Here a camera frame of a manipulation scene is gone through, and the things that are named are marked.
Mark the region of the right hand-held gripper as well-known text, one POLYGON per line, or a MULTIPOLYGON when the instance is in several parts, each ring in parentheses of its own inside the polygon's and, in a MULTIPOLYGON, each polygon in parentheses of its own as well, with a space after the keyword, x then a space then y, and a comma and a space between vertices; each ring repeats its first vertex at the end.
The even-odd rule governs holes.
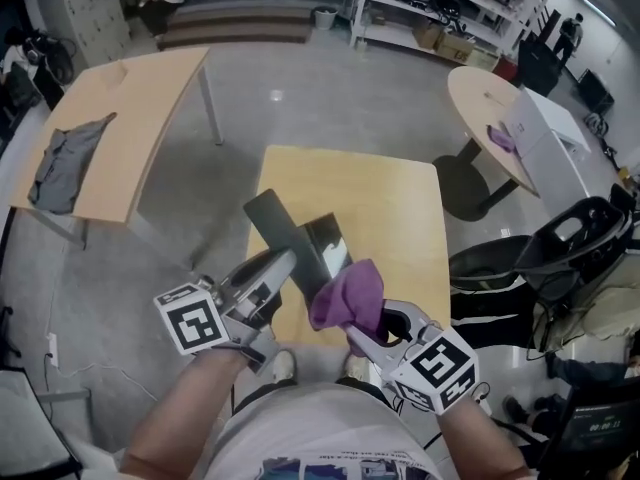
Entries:
POLYGON ((385 299, 382 327, 396 339, 384 342, 351 324, 344 331, 400 398, 442 415, 476 385, 475 351, 454 329, 441 329, 415 304, 385 299))

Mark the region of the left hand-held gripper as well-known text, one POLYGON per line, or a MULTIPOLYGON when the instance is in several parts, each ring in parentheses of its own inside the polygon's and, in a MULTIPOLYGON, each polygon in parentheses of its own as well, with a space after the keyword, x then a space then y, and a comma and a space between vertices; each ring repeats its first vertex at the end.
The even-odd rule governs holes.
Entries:
POLYGON ((295 266, 291 249, 265 250, 219 284, 202 278, 155 297, 154 304, 180 354, 231 349, 260 374, 280 350, 271 321, 295 266))

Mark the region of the purple cloth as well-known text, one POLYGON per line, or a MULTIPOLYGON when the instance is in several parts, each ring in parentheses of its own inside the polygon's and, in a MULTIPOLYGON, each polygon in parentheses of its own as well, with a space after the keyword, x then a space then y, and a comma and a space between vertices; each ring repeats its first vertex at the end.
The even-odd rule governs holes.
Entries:
POLYGON ((379 330, 384 284, 371 259, 363 259, 341 270, 315 295, 309 322, 315 331, 356 325, 369 335, 381 337, 379 330))

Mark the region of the person's left forearm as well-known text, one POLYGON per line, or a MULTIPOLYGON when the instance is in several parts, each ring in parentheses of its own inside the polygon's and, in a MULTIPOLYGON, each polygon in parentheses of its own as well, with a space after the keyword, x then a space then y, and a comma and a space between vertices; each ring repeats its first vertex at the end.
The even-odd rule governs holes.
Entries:
POLYGON ((141 480, 189 480, 247 365, 231 349, 199 353, 136 428, 120 472, 141 480))

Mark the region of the person's right forearm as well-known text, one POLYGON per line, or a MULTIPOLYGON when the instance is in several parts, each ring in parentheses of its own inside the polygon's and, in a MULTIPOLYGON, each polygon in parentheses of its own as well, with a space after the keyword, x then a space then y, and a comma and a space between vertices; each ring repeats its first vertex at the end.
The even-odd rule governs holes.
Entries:
POLYGON ((472 398, 461 398, 437 421, 460 480, 530 477, 520 450, 472 398))

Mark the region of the person's right shoe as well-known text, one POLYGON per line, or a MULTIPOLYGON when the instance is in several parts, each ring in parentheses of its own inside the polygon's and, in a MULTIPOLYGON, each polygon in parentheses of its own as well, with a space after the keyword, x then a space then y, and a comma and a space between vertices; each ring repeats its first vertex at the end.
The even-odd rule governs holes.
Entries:
POLYGON ((342 376, 360 382, 368 382, 369 360, 350 354, 344 362, 342 376))

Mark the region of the person's shoe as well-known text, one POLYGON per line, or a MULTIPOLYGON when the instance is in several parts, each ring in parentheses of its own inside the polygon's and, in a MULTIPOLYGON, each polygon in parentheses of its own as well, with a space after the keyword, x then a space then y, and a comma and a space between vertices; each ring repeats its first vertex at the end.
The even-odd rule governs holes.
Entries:
POLYGON ((369 360, 350 354, 344 362, 342 376, 360 382, 368 382, 369 360))
POLYGON ((273 360, 272 376, 274 383, 296 383, 297 366, 295 355, 290 350, 280 350, 273 360))

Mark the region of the person's left shoe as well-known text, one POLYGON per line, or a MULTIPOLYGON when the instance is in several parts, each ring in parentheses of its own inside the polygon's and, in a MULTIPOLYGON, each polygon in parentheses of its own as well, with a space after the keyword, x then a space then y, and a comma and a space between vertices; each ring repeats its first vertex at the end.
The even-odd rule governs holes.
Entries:
POLYGON ((274 383, 296 383, 297 366, 295 355, 290 350, 280 350, 273 360, 272 376, 274 383))

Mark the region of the person's black trousers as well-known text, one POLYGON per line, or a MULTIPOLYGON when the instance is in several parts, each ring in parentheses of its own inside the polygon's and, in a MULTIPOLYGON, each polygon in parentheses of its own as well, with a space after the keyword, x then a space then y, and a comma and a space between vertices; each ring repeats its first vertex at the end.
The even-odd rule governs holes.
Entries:
MULTIPOLYGON (((382 390, 379 387, 371 383, 365 382, 364 380, 359 380, 354 377, 344 376, 337 379, 335 382, 329 382, 329 385, 341 385, 341 386, 349 387, 351 389, 355 389, 355 390, 367 393, 370 396, 377 399, 378 401, 382 402, 389 409, 393 408, 393 406, 387 400, 387 398, 385 397, 385 395, 383 394, 382 390)), ((279 381, 272 382, 270 384, 263 385, 260 388, 256 389, 251 394, 247 395, 232 410, 232 414, 236 415, 237 413, 239 413, 240 411, 248 407, 253 402, 258 401, 266 397, 267 395, 273 392, 276 392, 277 390, 291 388, 291 387, 297 388, 297 387, 300 387, 300 384, 294 378, 288 378, 288 379, 282 379, 279 381)))

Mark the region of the person's white shirt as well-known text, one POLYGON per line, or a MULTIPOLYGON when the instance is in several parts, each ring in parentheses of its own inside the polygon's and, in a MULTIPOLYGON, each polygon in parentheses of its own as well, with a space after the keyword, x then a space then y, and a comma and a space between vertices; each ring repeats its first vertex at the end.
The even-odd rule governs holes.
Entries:
POLYGON ((442 480, 385 403, 320 383, 249 403, 220 435, 205 480, 442 480))

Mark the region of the long wooden table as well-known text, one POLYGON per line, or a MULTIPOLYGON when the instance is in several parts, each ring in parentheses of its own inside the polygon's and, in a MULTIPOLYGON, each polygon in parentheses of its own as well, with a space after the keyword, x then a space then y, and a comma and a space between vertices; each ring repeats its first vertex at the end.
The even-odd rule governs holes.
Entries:
POLYGON ((35 139, 18 164, 9 204, 30 212, 68 241, 84 241, 35 209, 28 192, 55 130, 70 130, 108 115, 111 121, 95 150, 72 217, 126 226, 139 238, 160 247, 165 241, 138 211, 149 170, 169 124, 193 83, 202 94, 216 144, 223 139, 216 123, 206 71, 205 46, 126 58, 84 70, 55 110, 36 129, 35 139))

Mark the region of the black monitor screen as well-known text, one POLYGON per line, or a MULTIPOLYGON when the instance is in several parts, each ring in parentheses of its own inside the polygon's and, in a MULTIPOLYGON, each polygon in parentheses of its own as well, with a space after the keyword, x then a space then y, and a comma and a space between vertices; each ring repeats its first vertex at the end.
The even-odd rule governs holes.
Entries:
POLYGON ((567 401, 552 464, 609 470, 640 450, 640 380, 575 390, 567 401))

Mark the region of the small purple rag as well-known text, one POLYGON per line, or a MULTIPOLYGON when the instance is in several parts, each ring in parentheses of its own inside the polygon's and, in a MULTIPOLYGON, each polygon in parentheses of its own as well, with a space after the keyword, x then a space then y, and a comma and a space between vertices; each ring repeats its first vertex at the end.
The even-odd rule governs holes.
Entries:
POLYGON ((506 132, 491 125, 487 125, 486 130, 487 135, 493 144, 499 146, 506 153, 514 153, 516 151, 513 138, 506 132))

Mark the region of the grey garment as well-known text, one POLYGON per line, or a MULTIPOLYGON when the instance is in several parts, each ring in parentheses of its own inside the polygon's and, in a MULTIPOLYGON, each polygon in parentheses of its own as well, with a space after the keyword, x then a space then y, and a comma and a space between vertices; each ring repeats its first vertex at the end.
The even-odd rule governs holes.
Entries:
POLYGON ((28 192, 34 208, 56 215, 73 212, 94 152, 116 117, 112 112, 100 120, 53 132, 28 192))

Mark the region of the round wooden table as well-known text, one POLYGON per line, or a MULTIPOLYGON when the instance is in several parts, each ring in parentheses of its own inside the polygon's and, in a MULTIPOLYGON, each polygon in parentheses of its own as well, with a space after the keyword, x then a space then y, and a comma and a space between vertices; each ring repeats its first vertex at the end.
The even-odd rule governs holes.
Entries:
POLYGON ((491 72, 470 66, 453 69, 447 78, 447 89, 464 126, 466 144, 458 154, 442 155, 433 161, 443 208, 459 220, 476 222, 518 188, 537 196, 519 157, 492 142, 488 133, 489 127, 499 127, 506 109, 520 90, 491 72), (473 165, 482 152, 488 154, 507 176, 495 191, 489 190, 484 177, 473 165))

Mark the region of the brown steps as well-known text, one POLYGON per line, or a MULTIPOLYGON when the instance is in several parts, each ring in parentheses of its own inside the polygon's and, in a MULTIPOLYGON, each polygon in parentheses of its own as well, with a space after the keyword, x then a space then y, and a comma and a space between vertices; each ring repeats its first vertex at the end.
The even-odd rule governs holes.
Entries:
POLYGON ((312 33, 314 8, 279 1, 194 5, 176 12, 157 42, 163 51, 217 43, 306 43, 312 33))

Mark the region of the white cardboard box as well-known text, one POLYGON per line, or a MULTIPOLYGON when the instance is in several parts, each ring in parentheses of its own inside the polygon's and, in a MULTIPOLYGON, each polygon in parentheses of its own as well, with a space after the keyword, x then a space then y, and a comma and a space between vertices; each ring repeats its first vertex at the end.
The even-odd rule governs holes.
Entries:
POLYGON ((591 148, 572 114, 550 99, 524 88, 506 108, 504 127, 520 158, 546 135, 554 134, 572 154, 584 156, 591 148))

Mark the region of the white bucket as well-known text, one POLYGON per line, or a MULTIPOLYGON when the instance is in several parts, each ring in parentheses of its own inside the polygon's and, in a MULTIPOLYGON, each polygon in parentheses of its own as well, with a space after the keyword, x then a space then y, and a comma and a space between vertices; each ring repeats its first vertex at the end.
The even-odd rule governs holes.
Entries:
POLYGON ((335 22, 338 11, 329 6, 318 6, 313 10, 314 24, 318 30, 328 31, 335 22))

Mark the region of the brown cardboard boxes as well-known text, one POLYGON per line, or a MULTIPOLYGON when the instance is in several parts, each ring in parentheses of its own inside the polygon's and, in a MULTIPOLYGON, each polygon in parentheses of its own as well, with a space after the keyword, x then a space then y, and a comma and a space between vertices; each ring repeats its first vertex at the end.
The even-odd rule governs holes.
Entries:
POLYGON ((479 48, 474 42, 445 31, 435 22, 423 20, 412 28, 417 46, 436 56, 460 65, 491 71, 498 56, 479 48))

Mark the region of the white shelf unit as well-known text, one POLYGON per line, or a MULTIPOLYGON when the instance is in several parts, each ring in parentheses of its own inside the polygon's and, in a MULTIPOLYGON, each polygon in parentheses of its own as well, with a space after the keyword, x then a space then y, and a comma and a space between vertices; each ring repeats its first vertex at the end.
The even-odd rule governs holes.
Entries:
POLYGON ((354 0, 350 45, 382 43, 420 49, 412 28, 423 20, 474 42, 498 58, 517 55, 521 40, 540 32, 549 17, 548 0, 354 0))

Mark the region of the black box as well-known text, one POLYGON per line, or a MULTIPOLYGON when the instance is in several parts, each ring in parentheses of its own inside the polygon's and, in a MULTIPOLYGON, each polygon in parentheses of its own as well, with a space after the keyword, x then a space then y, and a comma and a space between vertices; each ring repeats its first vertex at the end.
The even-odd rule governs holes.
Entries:
POLYGON ((586 69, 577 82, 580 98, 592 112, 605 115, 613 107, 615 100, 601 77, 586 69))

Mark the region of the grey locker cabinet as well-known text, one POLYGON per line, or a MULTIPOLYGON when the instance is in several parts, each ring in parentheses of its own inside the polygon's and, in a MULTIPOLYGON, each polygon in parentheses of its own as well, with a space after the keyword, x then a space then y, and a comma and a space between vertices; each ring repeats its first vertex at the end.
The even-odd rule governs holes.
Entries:
POLYGON ((88 67, 121 59, 131 33, 120 0, 62 0, 72 38, 88 67))

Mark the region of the square wooden pedestal table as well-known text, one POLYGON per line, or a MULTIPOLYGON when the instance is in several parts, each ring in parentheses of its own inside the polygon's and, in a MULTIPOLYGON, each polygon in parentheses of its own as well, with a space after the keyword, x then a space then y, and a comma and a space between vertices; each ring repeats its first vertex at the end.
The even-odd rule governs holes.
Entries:
POLYGON ((386 297, 412 302, 449 326, 447 240, 433 165, 271 145, 255 192, 267 189, 298 225, 334 214, 352 259, 374 262, 386 297))

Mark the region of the grey screen with black frame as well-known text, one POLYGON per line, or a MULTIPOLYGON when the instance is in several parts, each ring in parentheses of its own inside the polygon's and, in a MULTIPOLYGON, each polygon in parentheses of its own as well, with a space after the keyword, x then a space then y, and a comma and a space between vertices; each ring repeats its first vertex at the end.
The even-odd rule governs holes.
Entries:
POLYGON ((0 480, 80 480, 24 370, 0 369, 0 480))

